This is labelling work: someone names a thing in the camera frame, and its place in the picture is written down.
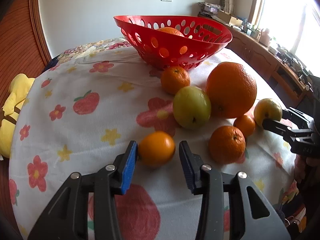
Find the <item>white floral tablecloth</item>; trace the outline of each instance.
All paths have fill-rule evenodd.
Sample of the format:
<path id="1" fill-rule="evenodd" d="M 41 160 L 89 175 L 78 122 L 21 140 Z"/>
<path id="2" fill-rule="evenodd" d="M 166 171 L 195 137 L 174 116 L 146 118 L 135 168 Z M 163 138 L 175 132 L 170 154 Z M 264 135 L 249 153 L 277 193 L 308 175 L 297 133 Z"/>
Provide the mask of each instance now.
<path id="1" fill-rule="evenodd" d="M 211 70 L 223 61 L 243 64 L 256 78 L 256 102 L 263 98 L 281 102 L 267 83 L 228 49 L 190 70 L 192 85 L 203 88 Z M 36 78 L 16 125 L 9 166 L 13 211 L 25 239 L 70 173 L 98 171 L 124 153 L 130 140 L 139 142 L 155 130 L 172 135 L 176 146 L 187 140 L 194 153 L 214 165 L 208 140 L 216 128 L 232 125 L 234 120 L 211 118 L 199 130 L 182 129 L 172 115 L 173 96 L 161 89 L 160 74 L 133 47 L 125 47 L 60 62 Z M 116 197 L 125 240 L 195 239 L 201 196 L 188 190 L 176 149 L 172 161 L 157 170 L 137 162 L 131 188 L 125 196 Z M 257 128 L 247 140 L 243 158 L 220 170 L 230 174 L 245 171 L 268 200 L 277 204 L 293 182 L 294 159 L 289 144 L 280 136 Z M 226 232 L 228 213 L 226 203 Z M 90 239 L 92 219 L 91 196 Z"/>

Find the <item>red basket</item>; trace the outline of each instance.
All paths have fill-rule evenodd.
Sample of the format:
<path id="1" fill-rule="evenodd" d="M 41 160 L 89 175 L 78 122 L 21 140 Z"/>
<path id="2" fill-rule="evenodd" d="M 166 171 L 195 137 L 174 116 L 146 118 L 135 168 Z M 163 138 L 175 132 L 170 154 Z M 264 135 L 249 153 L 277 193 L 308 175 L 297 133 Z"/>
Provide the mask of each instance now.
<path id="1" fill-rule="evenodd" d="M 231 32 L 215 21 L 191 16 L 115 16 L 122 34 L 142 59 L 158 69 L 180 65 L 184 69 L 198 66 L 223 49 Z M 172 27 L 185 37 L 157 31 Z"/>

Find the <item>large orange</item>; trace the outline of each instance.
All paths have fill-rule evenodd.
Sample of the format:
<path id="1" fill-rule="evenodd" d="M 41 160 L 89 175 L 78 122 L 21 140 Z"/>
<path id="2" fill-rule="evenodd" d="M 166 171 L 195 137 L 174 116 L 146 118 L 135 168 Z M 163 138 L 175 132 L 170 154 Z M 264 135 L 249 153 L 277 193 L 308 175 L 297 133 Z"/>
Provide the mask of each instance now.
<path id="1" fill-rule="evenodd" d="M 243 136 L 247 138 L 256 129 L 256 122 L 250 116 L 244 114 L 234 121 L 233 126 L 239 128 Z"/>
<path id="2" fill-rule="evenodd" d="M 234 126 L 221 126 L 213 132 L 209 141 L 211 158 L 218 164 L 234 163 L 242 156 L 245 139 Z"/>
<path id="3" fill-rule="evenodd" d="M 178 35 L 178 36 L 184 37 L 184 35 L 183 35 L 181 32 L 179 32 L 177 29 L 171 28 L 171 27 L 159 28 L 158 31 L 161 31 L 161 32 L 164 32 L 164 33 L 170 33 L 170 34 L 174 34 L 174 35 Z"/>
<path id="4" fill-rule="evenodd" d="M 144 165 L 160 167 L 170 161 L 175 152 L 173 138 L 162 131 L 147 135 L 138 145 L 138 155 Z"/>
<path id="5" fill-rule="evenodd" d="M 160 81 L 164 91 L 175 95 L 181 88 L 190 85 L 190 76 L 182 67 L 169 67 L 162 72 Z"/>
<path id="6" fill-rule="evenodd" d="M 236 118 L 253 106 L 257 84 L 241 64 L 222 62 L 208 76 L 206 93 L 212 116 Z"/>

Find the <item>yellow plush toy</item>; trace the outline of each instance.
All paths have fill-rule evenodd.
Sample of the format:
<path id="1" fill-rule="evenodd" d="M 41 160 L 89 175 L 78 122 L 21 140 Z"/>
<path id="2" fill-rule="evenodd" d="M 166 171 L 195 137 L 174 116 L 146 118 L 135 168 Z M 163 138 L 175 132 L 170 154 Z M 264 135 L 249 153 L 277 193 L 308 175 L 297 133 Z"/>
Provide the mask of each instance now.
<path id="1" fill-rule="evenodd" d="M 10 83 L 10 95 L 2 107 L 4 118 L 0 127 L 0 154 L 6 158 L 10 157 L 14 128 L 34 80 L 25 74 L 18 74 Z"/>

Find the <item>window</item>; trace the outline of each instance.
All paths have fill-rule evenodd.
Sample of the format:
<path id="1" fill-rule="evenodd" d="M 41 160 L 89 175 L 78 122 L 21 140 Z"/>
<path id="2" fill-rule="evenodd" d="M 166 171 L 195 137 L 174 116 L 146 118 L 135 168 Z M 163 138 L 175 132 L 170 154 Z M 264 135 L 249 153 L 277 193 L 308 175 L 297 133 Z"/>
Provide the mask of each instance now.
<path id="1" fill-rule="evenodd" d="M 319 8 L 314 0 L 264 0 L 258 27 L 269 28 L 270 36 L 320 77 Z"/>

